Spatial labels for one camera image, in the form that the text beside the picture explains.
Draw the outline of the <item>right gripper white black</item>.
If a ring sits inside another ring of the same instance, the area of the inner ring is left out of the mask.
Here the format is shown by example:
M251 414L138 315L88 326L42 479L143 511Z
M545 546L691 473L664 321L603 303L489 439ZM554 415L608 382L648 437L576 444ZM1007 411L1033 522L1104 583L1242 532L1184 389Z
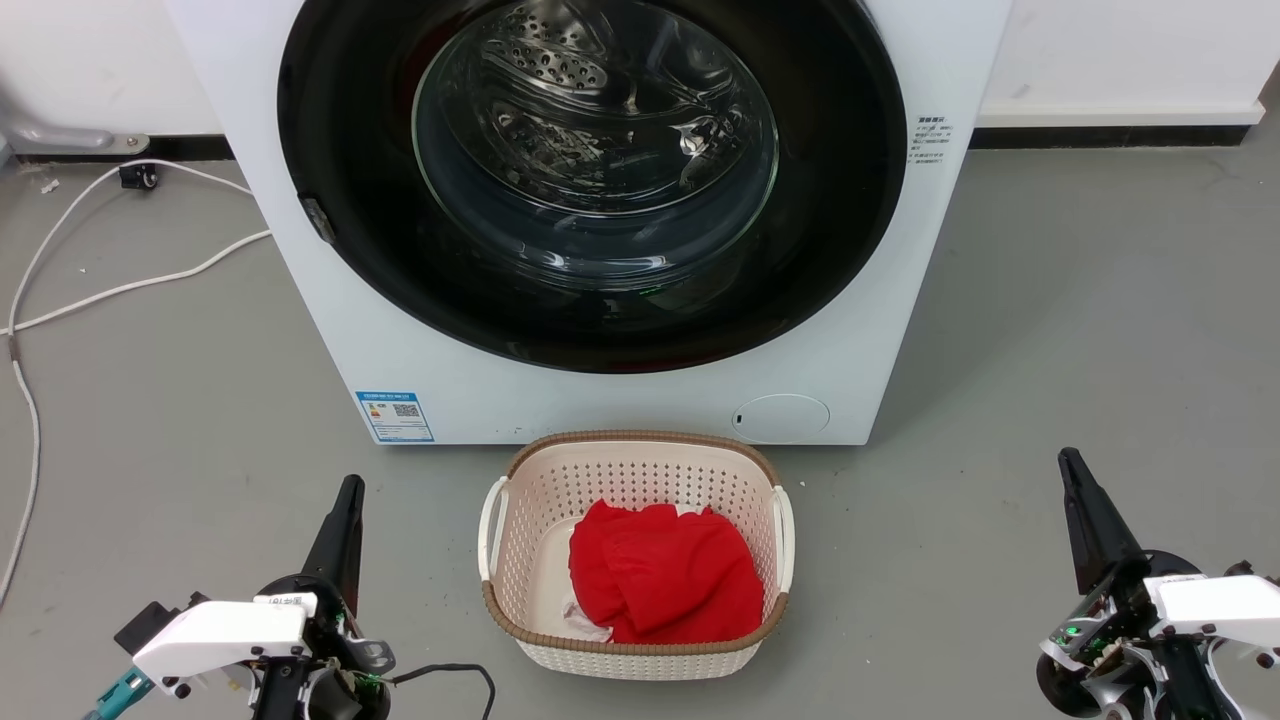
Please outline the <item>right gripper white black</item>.
M1277 580L1248 562L1210 577L1172 553L1128 560L1140 543L1080 451L1061 448L1059 470L1082 601L1039 644L1046 701L1079 719L1245 719L1216 653L1239 644L1277 667Z

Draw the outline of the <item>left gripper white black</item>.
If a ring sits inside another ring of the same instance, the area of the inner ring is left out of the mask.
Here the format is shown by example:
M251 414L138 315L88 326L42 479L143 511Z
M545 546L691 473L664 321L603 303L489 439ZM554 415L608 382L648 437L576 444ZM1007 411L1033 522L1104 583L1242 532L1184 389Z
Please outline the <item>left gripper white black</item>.
M195 593L132 621L132 700L183 700L211 673L247 689L253 719L387 719L396 656L358 629L365 480L344 477L300 575L248 601Z

